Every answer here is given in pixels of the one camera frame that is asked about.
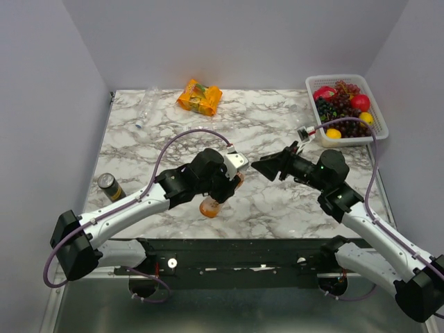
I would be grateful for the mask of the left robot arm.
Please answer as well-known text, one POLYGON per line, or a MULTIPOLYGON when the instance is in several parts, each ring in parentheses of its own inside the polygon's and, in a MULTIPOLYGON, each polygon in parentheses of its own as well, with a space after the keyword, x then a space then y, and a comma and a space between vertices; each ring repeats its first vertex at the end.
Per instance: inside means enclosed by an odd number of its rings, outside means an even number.
POLYGON ((57 258, 68 281, 79 280, 98 267, 128 266, 139 274, 148 273, 154 258, 142 243, 113 237, 197 195, 223 204, 234 195, 248 166, 248 159, 233 149, 222 155, 206 148, 190 163, 162 171, 152 184, 111 205, 81 215, 63 212, 50 239, 51 255, 57 258))

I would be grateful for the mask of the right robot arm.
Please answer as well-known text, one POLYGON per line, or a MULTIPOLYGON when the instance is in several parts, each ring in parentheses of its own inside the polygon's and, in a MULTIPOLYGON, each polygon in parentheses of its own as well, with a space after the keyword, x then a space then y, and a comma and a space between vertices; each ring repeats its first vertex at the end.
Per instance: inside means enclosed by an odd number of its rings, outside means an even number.
POLYGON ((367 278, 391 294, 412 320, 424 323, 443 306, 443 256, 435 257, 415 245, 381 219, 345 181, 349 167, 340 151, 323 151, 317 163, 298 153, 297 143, 279 153, 261 157, 252 167, 269 180, 294 181, 320 192, 321 209, 335 221, 356 232, 376 251, 360 249, 351 241, 328 248, 319 255, 329 272, 339 267, 367 278))

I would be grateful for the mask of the orange juice bottle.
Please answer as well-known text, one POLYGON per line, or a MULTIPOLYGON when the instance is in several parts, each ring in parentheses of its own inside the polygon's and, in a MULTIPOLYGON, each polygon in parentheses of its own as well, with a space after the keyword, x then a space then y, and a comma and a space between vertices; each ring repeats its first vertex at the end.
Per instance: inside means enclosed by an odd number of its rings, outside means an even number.
MULTIPOLYGON (((245 175, 243 173, 238 172, 237 177, 239 178, 239 183, 234 188, 234 190, 238 190, 240 186, 244 183, 245 175)), ((199 210, 203 216, 206 216, 207 218, 214 218, 216 217, 219 212, 222 210, 223 206, 227 203, 218 203, 216 200, 214 200, 211 196, 207 196, 200 204, 199 210)))

